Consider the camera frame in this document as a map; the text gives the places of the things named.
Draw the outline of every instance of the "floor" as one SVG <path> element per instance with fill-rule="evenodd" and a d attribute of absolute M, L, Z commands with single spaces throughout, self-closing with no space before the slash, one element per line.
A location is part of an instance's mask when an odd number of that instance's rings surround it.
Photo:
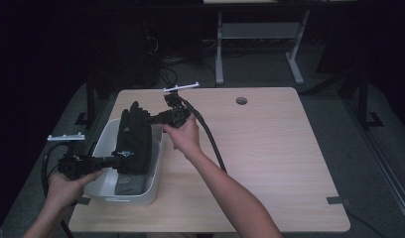
<path fill-rule="evenodd" d="M 303 85 L 293 80 L 287 66 L 284 52 L 290 45 L 271 43 L 268 48 L 258 49 L 255 45 L 226 54 L 223 59 L 224 85 L 222 87 L 294 87 L 305 91 L 331 77 L 316 73 L 316 67 L 324 48 L 322 44 L 303 44 L 297 56 L 297 63 L 305 79 Z M 169 66 L 178 75 L 178 85 L 198 81 L 201 87 L 214 87 L 213 54 L 202 61 L 187 61 Z M 369 149 L 364 131 L 350 112 L 356 103 L 356 96 L 350 100 L 338 97 L 340 82 L 323 91 L 301 96 L 311 126 L 319 142 L 326 163 L 330 169 L 337 191 L 345 201 L 345 209 L 351 227 L 345 233 L 285 233 L 285 237 L 405 237 L 405 216 L 394 198 L 384 173 Z M 166 87 L 159 80 L 153 88 Z M 116 99 L 113 93 L 108 100 L 96 98 L 97 119 L 91 128 L 74 125 L 79 113 L 86 111 L 85 86 L 77 94 L 56 125 L 53 135 L 86 135 L 85 148 L 96 141 L 109 116 Z M 405 188 L 405 128 L 392 113 L 385 97 L 369 85 L 368 111 L 376 112 L 384 126 L 370 128 L 369 134 L 384 154 L 391 168 Z M 51 143 L 44 148 L 47 151 Z M 64 150 L 56 150 L 50 168 L 56 164 Z M 42 155 L 33 168 L 22 191 L 9 212 L 1 229 L 0 237 L 21 237 L 33 223 L 44 202 L 40 182 Z M 95 234 L 74 233 L 74 237 L 145 237 L 145 234 Z M 66 237 L 60 230 L 57 237 Z"/>

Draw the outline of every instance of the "plastic container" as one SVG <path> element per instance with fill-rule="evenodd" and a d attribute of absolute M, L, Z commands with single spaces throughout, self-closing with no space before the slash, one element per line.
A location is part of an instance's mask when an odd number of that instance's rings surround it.
<path fill-rule="evenodd" d="M 120 119 L 107 123 L 94 149 L 94 157 L 109 157 L 115 150 Z M 115 195 L 118 172 L 112 168 L 103 169 L 103 175 L 90 182 L 84 193 L 100 203 L 117 205 L 147 205 L 156 199 L 160 169 L 164 152 L 163 130 L 160 125 L 152 126 L 152 161 L 145 178 L 144 192 L 140 195 Z"/>

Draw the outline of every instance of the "human arm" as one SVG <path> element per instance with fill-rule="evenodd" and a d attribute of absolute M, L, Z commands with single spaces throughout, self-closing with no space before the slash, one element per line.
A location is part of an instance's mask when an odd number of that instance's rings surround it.
<path fill-rule="evenodd" d="M 83 195 L 84 187 L 101 174 L 102 171 L 97 171 L 77 180 L 69 180 L 60 173 L 52 175 L 45 205 L 24 238 L 53 237 L 58 225 L 69 212 L 70 205 Z"/>
<path fill-rule="evenodd" d="M 222 171 L 200 147 L 199 126 L 192 115 L 175 129 L 163 125 L 175 148 L 184 153 L 202 176 L 227 219 L 242 237 L 282 237 L 264 205 L 248 189 Z"/>

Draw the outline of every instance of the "black glove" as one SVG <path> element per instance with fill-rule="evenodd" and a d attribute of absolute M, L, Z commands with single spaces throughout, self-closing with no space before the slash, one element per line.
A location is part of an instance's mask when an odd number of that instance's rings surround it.
<path fill-rule="evenodd" d="M 152 152 L 151 126 L 144 124 L 150 114 L 138 107 L 138 102 L 130 110 L 122 112 L 114 157 L 123 157 L 119 167 L 113 167 L 120 174 L 146 174 L 150 167 Z"/>

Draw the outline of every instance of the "background desk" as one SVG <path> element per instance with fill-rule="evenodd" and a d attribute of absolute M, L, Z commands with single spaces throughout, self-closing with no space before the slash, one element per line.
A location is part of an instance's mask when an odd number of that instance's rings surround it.
<path fill-rule="evenodd" d="M 336 231 L 349 228 L 308 118 L 293 88 L 217 88 L 180 92 L 202 114 L 228 173 L 266 206 L 280 230 Z M 247 98 L 238 105 L 237 97 Z M 119 93 L 110 119 L 132 102 L 151 114 L 168 109 L 162 90 Z M 201 145 L 215 159 L 201 129 Z M 166 137 L 156 200 L 141 207 L 78 205 L 72 231 L 227 232 L 234 231 L 198 172 Z"/>

